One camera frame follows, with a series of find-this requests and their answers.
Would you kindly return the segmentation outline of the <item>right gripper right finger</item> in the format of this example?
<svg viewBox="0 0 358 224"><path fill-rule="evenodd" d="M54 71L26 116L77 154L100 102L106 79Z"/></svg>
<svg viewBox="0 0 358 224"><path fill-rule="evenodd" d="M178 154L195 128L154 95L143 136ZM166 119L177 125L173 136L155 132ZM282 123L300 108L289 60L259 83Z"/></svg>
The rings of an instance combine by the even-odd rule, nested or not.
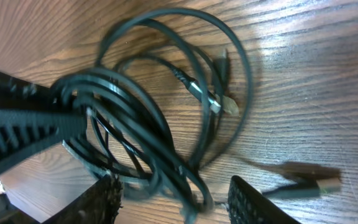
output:
<svg viewBox="0 0 358 224"><path fill-rule="evenodd" d="M231 224L300 224L238 175L231 177L227 205Z"/></svg>

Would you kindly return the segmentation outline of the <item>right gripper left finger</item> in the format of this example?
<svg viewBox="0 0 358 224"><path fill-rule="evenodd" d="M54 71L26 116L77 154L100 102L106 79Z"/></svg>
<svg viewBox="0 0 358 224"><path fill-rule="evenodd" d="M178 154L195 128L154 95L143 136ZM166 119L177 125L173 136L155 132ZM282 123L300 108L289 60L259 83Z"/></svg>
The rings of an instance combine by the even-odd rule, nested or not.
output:
<svg viewBox="0 0 358 224"><path fill-rule="evenodd" d="M114 224L121 197L122 183L105 175L43 224Z"/></svg>

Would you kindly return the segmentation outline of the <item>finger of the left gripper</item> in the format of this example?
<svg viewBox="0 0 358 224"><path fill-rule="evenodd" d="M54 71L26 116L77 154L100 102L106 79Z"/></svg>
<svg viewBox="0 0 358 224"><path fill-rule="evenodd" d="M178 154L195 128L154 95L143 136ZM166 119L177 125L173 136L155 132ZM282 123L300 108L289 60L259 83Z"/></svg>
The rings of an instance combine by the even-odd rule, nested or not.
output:
<svg viewBox="0 0 358 224"><path fill-rule="evenodd" d="M76 113L0 110L0 174L86 127L86 117Z"/></svg>
<svg viewBox="0 0 358 224"><path fill-rule="evenodd" d="M71 108L75 97L66 104L61 94L50 88L10 76L0 71L0 109L61 109Z"/></svg>

